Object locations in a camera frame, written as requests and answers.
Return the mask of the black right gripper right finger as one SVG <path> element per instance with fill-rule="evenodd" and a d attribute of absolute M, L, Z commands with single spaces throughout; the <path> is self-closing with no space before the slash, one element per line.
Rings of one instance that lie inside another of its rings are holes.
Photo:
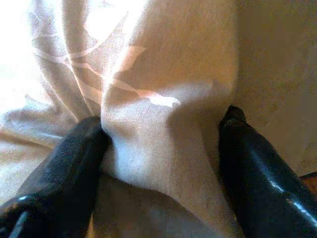
<path fill-rule="evenodd" d="M 230 106 L 219 124 L 220 172 L 245 238 L 317 238 L 317 197 Z"/>

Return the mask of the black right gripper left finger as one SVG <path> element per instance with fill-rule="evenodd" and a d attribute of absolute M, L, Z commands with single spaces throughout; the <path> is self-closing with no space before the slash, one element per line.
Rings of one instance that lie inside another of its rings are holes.
<path fill-rule="evenodd" d="M 99 117 L 79 122 L 0 206 L 0 238 L 85 238 L 108 147 Z"/>

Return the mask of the light window curtain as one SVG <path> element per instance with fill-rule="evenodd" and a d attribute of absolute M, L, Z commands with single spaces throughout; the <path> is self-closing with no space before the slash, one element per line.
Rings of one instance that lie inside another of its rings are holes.
<path fill-rule="evenodd" d="M 76 123 L 113 146 L 90 237 L 237 238 L 217 125 L 235 0 L 0 0 L 0 205 Z"/>

